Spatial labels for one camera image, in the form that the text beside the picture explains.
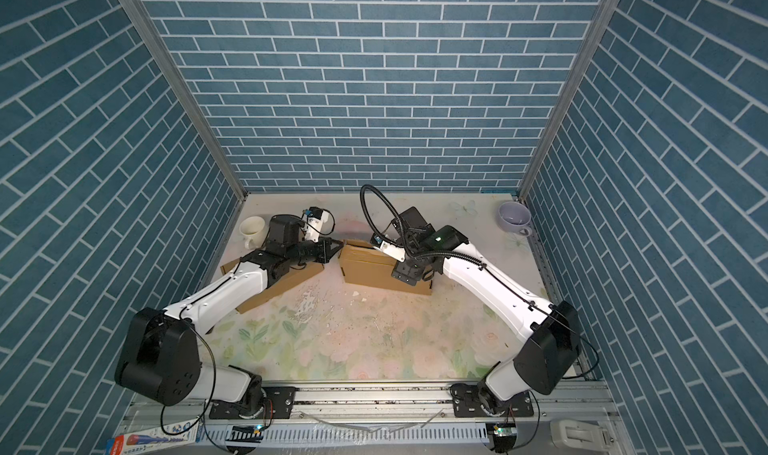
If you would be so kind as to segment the aluminium right corner post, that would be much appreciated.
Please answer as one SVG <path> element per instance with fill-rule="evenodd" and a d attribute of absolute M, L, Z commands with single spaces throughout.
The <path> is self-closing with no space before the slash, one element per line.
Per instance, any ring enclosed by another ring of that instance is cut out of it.
<path fill-rule="evenodd" d="M 526 201 L 530 196 L 534 183 L 544 161 L 557 138 L 565 116 L 570 108 L 577 90 L 582 82 L 590 62 L 602 40 L 608 24 L 617 9 L 620 0 L 600 0 L 593 20 L 586 31 L 583 43 L 574 59 L 572 68 L 563 84 L 557 103 L 553 108 L 548 123 L 542 131 L 542 136 L 533 152 L 532 159 L 524 174 L 518 189 L 518 198 Z"/>

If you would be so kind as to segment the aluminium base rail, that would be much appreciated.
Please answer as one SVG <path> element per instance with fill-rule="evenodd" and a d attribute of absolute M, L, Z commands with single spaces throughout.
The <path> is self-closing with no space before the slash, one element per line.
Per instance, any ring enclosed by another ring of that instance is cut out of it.
<path fill-rule="evenodd" d="M 451 380 L 293 382 L 292 401 L 273 403 L 287 419 L 270 423 L 269 431 L 290 425 L 364 427 L 366 425 L 427 426 L 456 421 L 460 404 L 450 392 Z M 501 421 L 544 424 L 560 419 L 593 422 L 616 435 L 626 433 L 619 410 L 603 381 L 565 380 L 549 395 L 528 396 L 532 414 L 501 415 Z"/>

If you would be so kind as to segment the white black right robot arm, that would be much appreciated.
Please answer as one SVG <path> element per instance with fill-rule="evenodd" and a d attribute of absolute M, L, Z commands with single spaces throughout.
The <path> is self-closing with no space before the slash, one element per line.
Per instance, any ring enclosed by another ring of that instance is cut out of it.
<path fill-rule="evenodd" d="M 394 240 L 366 218 L 373 247 L 396 260 L 393 277 L 410 285 L 439 273 L 480 299 L 522 343 L 518 352 L 494 365 L 478 383 L 480 404 L 500 415 L 527 391 L 549 395 L 581 353 L 580 321 L 567 302 L 541 298 L 502 273 L 469 239 L 450 225 L 436 230 L 410 208 L 392 219 Z"/>

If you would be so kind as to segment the aluminium left corner post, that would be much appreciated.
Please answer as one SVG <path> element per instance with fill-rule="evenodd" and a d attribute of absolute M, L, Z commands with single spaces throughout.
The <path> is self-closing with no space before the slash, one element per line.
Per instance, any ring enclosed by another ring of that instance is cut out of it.
<path fill-rule="evenodd" d="M 218 142 L 210 124 L 203 114 L 196 99 L 191 93 L 170 51 L 166 47 L 154 22 L 141 0 L 118 0 L 129 20 L 135 27 L 142 42 L 146 46 L 153 60 L 156 62 L 161 74 L 175 94 L 184 113 L 188 116 L 192 125 L 197 130 L 199 138 L 209 150 L 216 165 L 220 169 L 236 198 L 243 202 L 247 197 L 247 190 L 236 175 L 232 165 L 228 161 L 220 143 Z"/>

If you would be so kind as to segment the white ceramic mug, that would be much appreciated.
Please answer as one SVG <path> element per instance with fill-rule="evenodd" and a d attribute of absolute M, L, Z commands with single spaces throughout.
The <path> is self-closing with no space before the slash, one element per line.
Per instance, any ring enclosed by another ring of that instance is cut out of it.
<path fill-rule="evenodd" d="M 250 216 L 244 219 L 239 225 L 239 232 L 244 239 L 244 246 L 247 250 L 260 248 L 267 236 L 267 222 L 260 216 Z"/>

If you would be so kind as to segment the white red blue carton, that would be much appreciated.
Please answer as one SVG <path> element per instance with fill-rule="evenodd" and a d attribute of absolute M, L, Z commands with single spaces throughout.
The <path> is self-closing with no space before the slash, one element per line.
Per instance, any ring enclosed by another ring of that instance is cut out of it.
<path fill-rule="evenodd" d="M 197 440 L 198 430 L 198 423 L 187 420 L 163 427 L 121 434 L 108 440 L 105 454 L 150 454 L 191 445 Z"/>

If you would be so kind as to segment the white plastic device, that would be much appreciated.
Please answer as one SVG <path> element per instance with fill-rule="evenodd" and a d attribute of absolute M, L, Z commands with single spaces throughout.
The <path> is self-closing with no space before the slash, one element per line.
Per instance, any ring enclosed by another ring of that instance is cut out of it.
<path fill-rule="evenodd" d="M 560 449 L 608 453 L 614 444 L 614 438 L 605 428 L 578 420 L 553 420 L 550 433 L 553 445 Z"/>

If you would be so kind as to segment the brown cardboard box sheet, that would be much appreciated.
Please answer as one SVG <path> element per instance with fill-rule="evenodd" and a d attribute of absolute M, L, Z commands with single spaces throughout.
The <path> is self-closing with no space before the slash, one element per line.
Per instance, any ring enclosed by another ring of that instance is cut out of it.
<path fill-rule="evenodd" d="M 359 240 L 346 240 L 339 254 L 340 269 L 348 284 L 415 295 L 432 294 L 432 282 L 409 285 L 393 277 L 395 264 L 395 259 Z"/>
<path fill-rule="evenodd" d="M 238 261 L 239 260 L 233 260 L 222 265 L 220 267 L 221 274 L 226 275 L 230 271 L 234 270 L 236 265 L 238 264 Z M 244 272 L 244 273 L 253 272 L 257 268 L 259 268 L 259 266 L 255 263 L 242 262 L 242 264 L 239 266 L 236 272 L 238 274 L 240 272 Z M 272 286 L 265 289 L 264 291 L 244 301 L 242 304 L 240 304 L 236 308 L 236 311 L 239 314 L 244 314 L 250 310 L 253 310 L 262 305 L 265 305 L 268 302 L 270 302 L 272 299 L 298 287 L 299 285 L 305 283 L 306 281 L 312 279 L 313 277 L 321 274 L 323 270 L 324 270 L 324 265 L 318 264 L 318 263 L 309 263 L 303 268 L 302 267 L 289 268 L 288 273 L 282 276 L 280 280 L 275 282 Z"/>

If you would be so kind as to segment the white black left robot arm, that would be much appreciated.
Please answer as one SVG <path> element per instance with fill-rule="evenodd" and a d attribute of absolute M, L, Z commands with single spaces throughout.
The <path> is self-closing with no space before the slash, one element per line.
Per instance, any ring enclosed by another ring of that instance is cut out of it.
<path fill-rule="evenodd" d="M 234 406 L 241 418 L 260 414 L 261 377 L 203 362 L 203 335 L 242 303 L 265 294 L 292 268 L 328 263 L 343 247 L 332 238 L 334 229 L 332 213 L 319 207 L 300 216 L 273 216 L 262 247 L 242 256 L 220 279 L 163 309 L 144 308 L 133 316 L 117 361 L 116 383 L 164 406 L 217 401 Z"/>

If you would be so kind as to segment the aluminium corner post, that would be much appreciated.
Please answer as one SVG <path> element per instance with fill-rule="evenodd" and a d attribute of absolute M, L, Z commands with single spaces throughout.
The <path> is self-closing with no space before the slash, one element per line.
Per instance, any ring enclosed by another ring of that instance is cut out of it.
<path fill-rule="evenodd" d="M 196 99 L 191 93 L 170 51 L 166 47 L 154 22 L 141 0 L 118 0 L 129 20 L 135 27 L 142 42 L 146 46 L 153 60 L 156 62 L 161 74 L 175 94 L 184 113 L 188 116 L 192 125 L 197 130 L 199 138 L 209 150 L 216 165 L 220 169 L 236 198 L 243 202 L 247 197 L 247 190 L 236 175 L 232 165 L 228 161 L 220 143 L 218 142 L 210 124 L 203 114 Z"/>
<path fill-rule="evenodd" d="M 602 40 L 608 24 L 617 9 L 620 0 L 600 0 L 593 20 L 586 31 L 583 43 L 574 59 L 572 68 L 563 84 L 557 103 L 553 108 L 548 123 L 542 131 L 542 136 L 533 152 L 532 159 L 524 174 L 518 189 L 518 198 L 526 201 L 530 196 L 534 183 L 544 161 L 557 138 L 565 116 L 570 108 L 577 90 L 582 82 L 590 62 Z"/>

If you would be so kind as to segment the brown cardboard box top sheet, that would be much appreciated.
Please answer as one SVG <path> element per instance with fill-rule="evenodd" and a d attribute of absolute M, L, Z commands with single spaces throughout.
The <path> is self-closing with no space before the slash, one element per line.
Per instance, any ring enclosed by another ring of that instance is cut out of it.
<path fill-rule="evenodd" d="M 222 265 L 220 267 L 221 274 L 226 275 L 230 271 L 234 270 L 236 265 L 238 264 L 238 261 L 239 260 L 233 260 Z M 238 274 L 240 272 L 244 272 L 244 273 L 253 272 L 257 268 L 259 268 L 259 266 L 255 263 L 242 262 L 242 264 L 239 266 L 236 272 Z M 236 311 L 239 314 L 244 314 L 250 310 L 253 310 L 262 305 L 265 305 L 268 302 L 270 302 L 272 299 L 298 287 L 299 285 L 305 283 L 306 281 L 312 279 L 313 277 L 321 274 L 323 270 L 324 270 L 324 265 L 318 264 L 318 263 L 309 263 L 303 268 L 302 267 L 289 268 L 288 273 L 282 276 L 280 280 L 275 282 L 272 286 L 265 289 L 264 291 L 244 301 L 242 304 L 240 304 L 236 308 Z"/>

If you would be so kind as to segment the lavender ceramic mug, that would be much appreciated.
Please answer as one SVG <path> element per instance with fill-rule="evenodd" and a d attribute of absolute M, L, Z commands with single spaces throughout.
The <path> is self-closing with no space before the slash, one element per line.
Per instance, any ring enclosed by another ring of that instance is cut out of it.
<path fill-rule="evenodd" d="M 528 237 L 533 233 L 531 226 L 532 215 L 522 203 L 506 201 L 499 205 L 496 211 L 497 225 L 507 233 Z"/>

